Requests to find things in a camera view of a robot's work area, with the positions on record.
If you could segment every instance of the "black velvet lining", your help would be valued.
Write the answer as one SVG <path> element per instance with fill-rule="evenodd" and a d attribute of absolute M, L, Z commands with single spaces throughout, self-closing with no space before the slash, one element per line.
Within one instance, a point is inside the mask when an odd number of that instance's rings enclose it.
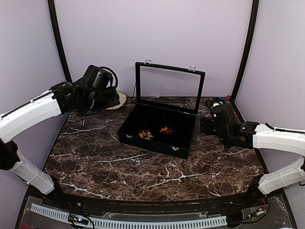
<path fill-rule="evenodd" d="M 139 131 L 150 130 L 153 135 L 151 141 L 189 149 L 195 121 L 195 115 L 136 104 L 122 125 L 121 131 L 139 137 Z M 164 126 L 170 127 L 173 133 L 160 133 Z"/>

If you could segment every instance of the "beige object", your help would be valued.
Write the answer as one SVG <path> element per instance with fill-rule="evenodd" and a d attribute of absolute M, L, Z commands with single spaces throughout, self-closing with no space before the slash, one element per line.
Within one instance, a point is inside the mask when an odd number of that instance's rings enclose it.
<path fill-rule="evenodd" d="M 116 105 L 116 106 L 113 106 L 113 107 L 109 107 L 106 110 L 116 110 L 116 109 L 119 109 L 121 106 L 124 105 L 124 103 L 126 102 L 127 96 L 122 92 L 118 92 L 118 94 L 119 94 L 119 97 L 120 97 L 120 104 Z"/>

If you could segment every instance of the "black metal frame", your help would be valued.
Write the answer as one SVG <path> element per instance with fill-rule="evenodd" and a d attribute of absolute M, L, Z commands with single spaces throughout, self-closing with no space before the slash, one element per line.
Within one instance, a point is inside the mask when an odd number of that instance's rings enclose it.
<path fill-rule="evenodd" d="M 53 27 L 53 32 L 54 32 L 54 38 L 56 41 L 57 50 L 58 50 L 58 53 L 60 56 L 62 68 L 63 68 L 64 74 L 65 74 L 66 80 L 68 82 L 72 82 L 72 78 L 71 78 L 71 75 L 69 72 L 67 60 L 65 57 L 64 49 L 63 49 L 63 44 L 61 41 L 61 35 L 60 35 L 60 31 L 59 31 L 59 26 L 58 26 L 54 0 L 48 0 L 48 4 L 49 4 L 50 17 L 51 17 L 51 22 L 52 22 L 52 27 Z M 250 53 L 250 48 L 251 48 L 251 43 L 252 43 L 254 28 L 255 28 L 255 23 L 256 23 L 256 17 L 257 17 L 257 12 L 258 12 L 258 4 L 259 4 L 259 0 L 253 0 L 244 52 L 243 52 L 243 56 L 241 59 L 241 64 L 240 64 L 240 68 L 239 68 L 239 71 L 237 74 L 237 78 L 235 81 L 234 89 L 232 91 L 232 95 L 230 98 L 230 103 L 232 104 L 234 110 L 237 113 L 237 116 L 239 117 L 239 119 L 241 121 L 244 121 L 244 119 L 241 116 L 240 111 L 235 104 L 235 99 L 237 97 L 239 88 L 241 86 L 246 63 L 247 63 L 248 56 Z M 260 151 L 256 150 L 256 154 L 261 162 L 264 172 L 268 173 L 267 166 L 265 164 L 265 161 L 264 161 Z M 296 228 L 296 222 L 295 222 L 294 216 L 292 214 L 292 211 L 291 211 L 291 208 L 290 208 L 290 205 L 289 205 L 289 202 L 287 200 L 284 190 L 279 189 L 279 190 L 273 192 L 272 196 L 275 196 L 278 194 L 281 194 L 283 196 L 292 225 L 294 228 Z M 122 211 L 124 212 L 126 210 L 139 211 L 140 209 L 142 210 L 142 213 L 145 214 L 146 213 L 145 210 L 147 210 L 149 212 L 152 211 L 152 206 L 154 206 L 153 209 L 161 210 L 162 212 L 164 212 L 164 207 L 166 207 L 168 209 L 168 211 L 170 211 L 172 213 L 176 213 L 179 211 L 185 212 L 185 211 L 189 211 L 189 210 L 193 211 L 193 212 L 200 211 L 200 210 L 202 211 L 202 210 L 207 210 L 207 208 L 209 208 L 210 214 L 213 214 L 213 213 L 215 213 L 215 214 L 216 213 L 236 214 L 237 212 L 240 212 L 242 207 L 226 206 L 226 205 L 223 205 L 223 203 L 227 203 L 227 202 L 231 202 L 231 201 L 234 202 L 234 200 L 239 200 L 243 196 L 243 194 L 236 194 L 236 195 L 231 195 L 231 196 L 227 196 L 227 197 L 208 198 L 208 199 L 201 199 L 201 200 L 198 199 L 198 200 L 195 200 L 195 202 L 199 203 L 199 204 L 195 204 L 195 205 L 191 204 L 191 201 L 176 201 L 175 203 L 177 203 L 177 206 L 174 206 L 173 202 L 151 202 L 152 205 L 150 205 L 150 204 L 143 205 L 143 202 L 136 202 L 136 201 L 117 201 L 117 200 L 105 200 L 105 199 L 99 200 L 96 198 L 79 197 L 77 195 L 68 195 L 68 194 L 65 194 L 65 195 L 67 197 L 69 197 L 69 199 L 71 200 L 73 209 L 75 209 L 75 211 L 83 213 L 83 214 L 88 214 L 88 213 L 100 214 L 103 211 L 111 211 L 111 212 L 122 212 Z M 19 217 L 17 220 L 16 228 L 19 228 L 18 223 L 20 223 L 20 221 L 21 221 L 21 216 L 22 216 L 21 213 L 24 211 L 28 196 L 42 198 L 41 193 L 39 193 L 39 191 L 37 191 L 35 188 L 33 188 L 33 187 L 28 188 L 28 191 L 26 193 L 26 196 L 25 196 L 22 206 L 20 208 L 20 214 L 19 214 Z M 127 204 L 127 203 L 130 203 L 132 205 L 129 205 L 128 207 L 126 207 L 126 206 L 124 207 L 124 204 Z"/>
<path fill-rule="evenodd" d="M 62 69 L 64 71 L 66 81 L 72 82 L 71 74 L 68 68 L 68 63 L 66 60 L 65 52 L 63 49 L 63 44 L 61 41 L 61 34 L 58 26 L 58 20 L 57 20 L 57 15 L 56 15 L 56 8 L 55 8 L 55 2 L 54 0 L 48 0 L 48 5 L 49 5 L 49 12 L 50 12 L 50 18 L 52 22 L 52 27 L 53 27 L 53 33 L 54 33 L 54 38 L 56 41 L 56 46 L 57 46 L 57 51 L 58 55 L 61 60 L 61 65 Z M 259 0 L 253 0 L 252 2 L 252 10 L 251 10 L 251 16 L 250 16 L 250 22 L 249 22 L 249 27 L 248 27 L 248 33 L 247 33 L 247 38 L 246 42 L 244 45 L 244 52 L 243 56 L 241 59 L 239 71 L 236 77 L 235 85 L 232 91 L 231 98 L 233 101 L 235 101 L 239 88 L 242 83 L 244 71 L 246 68 L 246 64 L 248 61 L 249 53 L 250 53 L 250 48 L 251 48 L 251 43 L 253 39 L 253 34 L 254 34 L 254 29 L 255 29 L 255 23 L 256 23 L 256 18 L 257 18 L 257 13 L 258 13 L 258 5 L 259 5 Z"/>
<path fill-rule="evenodd" d="M 257 12 L 258 12 L 258 4 L 259 4 L 259 0 L 253 0 L 250 22 L 249 22 L 249 27 L 248 27 L 248 33 L 247 33 L 247 38 L 246 38 L 246 42 L 244 45 L 244 53 L 242 56 L 237 78 L 236 78 L 235 85 L 234 85 L 232 95 L 231 95 L 231 98 L 233 99 L 233 101 L 235 101 L 235 99 L 237 97 L 240 85 L 243 80 L 244 71 L 246 69 L 246 65 L 247 65 L 247 61 L 248 61 L 248 57 L 249 57 L 249 53 L 250 53 L 250 49 L 251 49 L 254 29 L 255 29 L 256 17 L 257 17 Z"/>
<path fill-rule="evenodd" d="M 178 72 L 198 75 L 200 77 L 200 82 L 199 82 L 199 88 L 198 88 L 195 108 L 191 109 L 191 108 L 185 108 L 185 107 L 178 107 L 178 106 L 174 106 L 174 105 L 162 104 L 162 103 L 142 99 L 141 98 L 141 67 L 159 68 L 159 69 L 166 69 L 166 70 L 172 70 L 172 71 L 178 71 Z M 135 63 L 135 81 L 136 81 L 137 103 L 156 106 L 156 107 L 170 109 L 170 110 L 176 110 L 176 111 L 180 111 L 180 112 L 187 112 L 187 113 L 196 115 L 198 113 L 198 109 L 199 109 L 199 105 L 200 105 L 204 77 L 205 77 L 205 72 L 201 72 L 201 71 L 189 70 L 186 68 L 179 68 L 179 67 L 173 67 L 173 66 L 161 65 L 161 64 L 153 64 L 153 63 L 147 64 L 144 62 L 136 62 Z"/>
<path fill-rule="evenodd" d="M 62 41 L 61 41 L 61 33 L 60 33 L 60 30 L 59 30 L 59 26 L 58 26 L 54 0 L 48 0 L 48 5 L 49 5 L 49 12 L 50 12 L 50 18 L 51 18 L 54 38 L 55 38 L 55 42 L 56 42 L 56 46 L 57 46 L 57 52 L 58 52 L 59 58 L 61 60 L 61 66 L 62 66 L 62 69 L 63 69 L 63 73 L 65 74 L 66 81 L 72 83 L 71 74 L 70 74 L 70 71 L 69 71 L 69 68 L 68 68 L 66 55 L 65 55 L 63 45 L 62 45 Z"/>

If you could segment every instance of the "clear acrylic panel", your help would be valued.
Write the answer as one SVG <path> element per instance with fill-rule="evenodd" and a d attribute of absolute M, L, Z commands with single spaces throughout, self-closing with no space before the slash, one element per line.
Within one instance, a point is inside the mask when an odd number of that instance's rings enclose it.
<path fill-rule="evenodd" d="M 140 67 L 141 99 L 195 109 L 200 75 Z"/>

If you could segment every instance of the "black box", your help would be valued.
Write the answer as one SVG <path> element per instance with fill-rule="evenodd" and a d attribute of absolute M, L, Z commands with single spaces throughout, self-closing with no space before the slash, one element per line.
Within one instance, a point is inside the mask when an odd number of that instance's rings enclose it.
<path fill-rule="evenodd" d="M 200 82 L 195 108 L 179 107 L 141 98 L 140 68 L 143 66 L 171 70 L 171 73 L 173 73 L 172 71 L 178 71 L 198 75 Z M 190 152 L 205 73 L 196 71 L 193 66 L 185 69 L 150 64 L 149 62 L 137 62 L 135 63 L 135 76 L 137 103 L 118 131 L 120 142 L 187 159 Z M 172 134 L 160 133 L 160 129 L 165 125 L 171 128 Z M 152 140 L 140 138 L 139 131 L 141 130 L 150 130 L 153 135 Z"/>

